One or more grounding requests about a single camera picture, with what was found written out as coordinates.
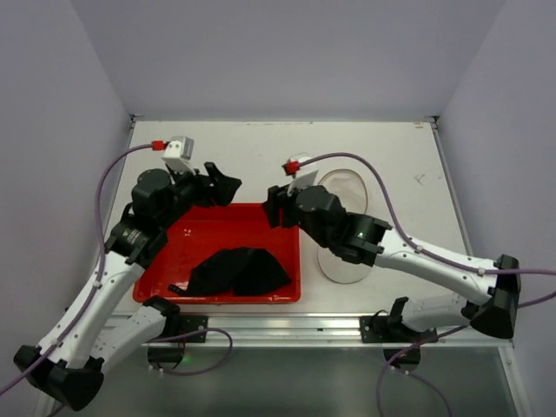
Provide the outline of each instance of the red connector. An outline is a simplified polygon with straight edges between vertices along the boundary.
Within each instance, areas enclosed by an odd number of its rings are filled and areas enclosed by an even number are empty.
[[[153,150],[165,150],[167,143],[165,141],[153,141],[150,146]]]
[[[299,161],[288,162],[283,164],[281,167],[284,168],[284,171],[286,171],[286,175],[293,175],[300,170]]]

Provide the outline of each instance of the glass panel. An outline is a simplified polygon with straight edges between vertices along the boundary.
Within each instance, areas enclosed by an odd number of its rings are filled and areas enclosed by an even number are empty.
[[[206,367],[223,353],[188,351],[178,369]],[[368,417],[378,415],[374,388],[383,363],[374,348],[239,347],[221,369],[175,377],[149,372],[142,349],[108,375],[101,393],[77,415]],[[495,347],[425,347],[417,372],[442,390],[455,415],[517,415]],[[383,393],[387,415],[447,415],[437,393],[402,374],[388,372]]]

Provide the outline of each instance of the black cloth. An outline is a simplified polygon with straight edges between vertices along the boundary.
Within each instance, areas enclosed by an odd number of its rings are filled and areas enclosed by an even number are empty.
[[[233,289],[238,296],[256,296],[290,282],[284,268],[266,249],[223,249],[191,270],[184,294],[204,297]]]

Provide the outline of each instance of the black clamp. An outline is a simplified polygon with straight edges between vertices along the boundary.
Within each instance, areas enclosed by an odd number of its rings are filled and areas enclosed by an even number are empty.
[[[363,315],[359,318],[359,330],[363,343],[415,343],[423,339],[436,337],[436,330],[415,332],[402,324],[403,307],[409,299],[398,298],[389,315]]]
[[[166,324],[160,337],[172,337],[180,334],[203,330],[209,324],[209,317],[206,315],[182,315],[180,308],[174,302],[166,300],[158,295],[150,297],[143,303],[143,306],[152,307],[161,312],[166,317]],[[204,343],[207,339],[206,333],[190,336],[184,340],[187,343]],[[149,363],[175,363],[179,364],[184,356],[183,347],[160,347],[149,345],[147,358]]]

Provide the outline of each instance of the cable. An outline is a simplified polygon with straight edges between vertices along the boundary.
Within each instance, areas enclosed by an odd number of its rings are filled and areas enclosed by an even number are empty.
[[[392,204],[392,200],[390,199],[390,194],[388,193],[388,190],[386,188],[386,184],[384,183],[384,181],[382,181],[382,178],[379,174],[379,172],[376,170],[376,168],[371,165],[365,158],[358,156],[356,154],[350,154],[349,152],[333,152],[330,154],[324,154],[324,155],[320,155],[320,156],[316,156],[314,158],[311,158],[307,161],[304,162],[299,162],[298,167],[304,167],[306,165],[309,165],[310,163],[314,163],[314,162],[318,162],[318,161],[322,161],[324,159],[328,159],[328,158],[335,158],[335,157],[345,157],[345,158],[352,158],[355,159],[356,161],[361,162],[363,165],[365,165],[374,175],[374,178],[376,178],[376,181],[379,183],[379,186],[381,187],[381,191],[382,194],[384,195],[384,200],[386,201],[387,207],[388,207],[388,212],[390,213],[390,216],[392,217],[392,222],[394,223],[394,226],[396,227],[396,230],[398,231],[398,233],[401,236],[401,239],[410,247],[413,249],[418,249],[418,245],[413,242],[409,236],[406,234],[406,232],[403,230],[403,228],[400,225],[400,221],[398,220],[398,216],[395,214],[394,211],[394,205]],[[543,268],[520,268],[520,269],[487,269],[487,270],[480,270],[479,268],[473,268],[473,267],[469,267],[467,265],[464,265],[462,263],[458,263],[455,261],[452,261],[450,259],[447,259],[443,256],[437,255],[434,252],[431,252],[429,250],[426,250],[425,248],[419,248],[419,250],[421,251],[421,253],[423,253],[424,255],[428,256],[429,258],[432,258],[436,261],[442,262],[450,267],[454,267],[454,268],[458,268],[467,272],[473,272],[474,274],[478,274],[478,275],[482,275],[482,274],[486,274],[486,275],[515,275],[515,274],[523,274],[523,275],[554,275],[556,276],[556,271],[552,271],[550,269],[543,269]],[[520,308],[524,308],[524,307],[530,307],[530,306],[534,306],[536,304],[540,304],[541,302],[545,302],[545,301],[549,301],[553,298],[556,297],[556,291],[554,291],[553,293],[549,294],[549,295],[544,295],[540,298],[531,300],[531,301],[527,301],[527,302],[523,302],[519,305]]]
[[[193,337],[193,336],[197,336],[199,334],[206,334],[208,332],[217,332],[217,333],[221,333],[224,334],[228,340],[229,340],[229,345],[228,345],[228,350],[226,351],[226,354],[214,365],[211,365],[210,367],[206,367],[204,369],[201,369],[199,371],[190,371],[190,372],[179,372],[179,371],[175,371],[173,369],[164,369],[160,366],[158,366],[157,369],[161,369],[165,374],[170,374],[170,375],[176,375],[176,376],[195,376],[195,375],[201,375],[201,374],[206,374],[207,372],[213,371],[217,368],[219,368],[220,366],[222,366],[224,364],[224,362],[226,362],[230,355],[232,354],[232,350],[234,348],[234,341],[232,339],[232,336],[226,331],[226,330],[222,330],[221,328],[204,328],[203,330],[196,330],[195,332],[190,332],[190,333],[186,333],[186,334],[179,334],[177,336],[171,336],[171,337],[162,337],[159,339],[153,339],[151,342],[153,343],[160,343],[160,342],[165,342],[165,341],[183,341],[186,340],[188,337]]]
[[[50,414],[47,414],[46,417],[54,417],[58,413],[60,413],[66,406],[61,402],[58,404],[58,407],[54,408]]]
[[[444,333],[438,334],[436,336],[431,336],[431,337],[427,337],[426,339],[423,339],[421,341],[416,341],[413,345],[410,345],[408,347],[404,347],[401,351],[397,352],[396,354],[392,355],[392,357],[390,359],[388,359],[388,361],[384,364],[384,366],[381,369],[381,373],[379,374],[379,378],[376,380],[376,388],[375,388],[375,397],[376,397],[376,406],[379,409],[379,414],[381,415],[381,417],[385,416],[384,413],[384,406],[382,405],[382,380],[384,380],[384,375],[386,375],[387,370],[392,366],[392,363],[400,358],[402,355],[406,354],[407,352],[414,350],[416,348],[418,348],[421,345],[424,345],[425,343],[431,343],[434,341],[438,341],[439,338],[441,337],[446,337],[449,336],[450,334],[454,334],[456,332],[459,332],[461,330],[463,330],[464,328],[466,328],[466,326],[459,326],[457,328],[452,328]],[[452,411],[452,407],[450,406],[446,396],[440,391],[439,388],[437,388],[431,381],[427,380],[425,377],[420,376],[418,374],[414,374],[414,373],[409,373],[408,375],[413,376],[415,379],[424,382],[425,384],[427,384],[428,386],[430,386],[430,388],[432,388],[434,391],[436,391],[436,393],[441,397],[442,401],[444,401],[444,404],[446,404],[446,408],[448,410],[448,415],[450,417],[452,417],[453,415],[453,411]]]
[[[100,244],[100,248],[101,248],[100,260],[99,260],[99,263],[98,263],[98,272],[96,273],[96,281],[100,281],[103,278],[104,266],[106,264],[106,254],[104,253],[104,250],[103,250],[103,248],[104,248],[103,218],[101,216],[101,193],[103,192],[104,182],[106,181],[106,178],[108,177],[109,172],[125,156],[131,154],[132,152],[136,152],[137,150],[153,149],[154,147],[155,147],[155,144],[150,143],[148,145],[135,146],[135,147],[129,148],[128,150],[123,152],[104,170],[103,174],[101,175],[101,179],[98,182],[98,185],[96,186],[96,192],[95,192],[95,232],[96,232],[96,238],[97,238],[97,240]],[[89,295],[85,299],[85,302],[83,303],[83,305],[81,306],[81,308],[77,312],[76,316],[73,318],[72,321],[69,322],[68,326],[58,336],[58,338],[57,338],[58,341],[62,341],[71,332],[71,330],[79,322],[79,320],[83,317],[83,315],[85,314],[85,311],[87,311],[87,308],[89,307],[90,303],[93,301],[93,298],[95,297],[95,293],[96,293],[97,290],[98,290],[97,287],[92,287],[91,288],[91,290],[89,292]],[[2,395],[6,394],[8,391],[10,391],[15,385],[17,385],[23,379],[25,379],[41,363],[46,361],[47,358],[49,357],[49,355],[52,354],[52,352],[54,352],[54,350],[56,348],[57,348],[57,343],[53,343],[48,349],[46,349],[46,351],[41,355],[40,358],[38,358],[27,369],[25,369],[23,372],[21,372],[16,378],[14,378],[12,381],[10,381],[8,384],[6,384],[5,387],[2,387],[2,389],[0,389],[0,397]]]

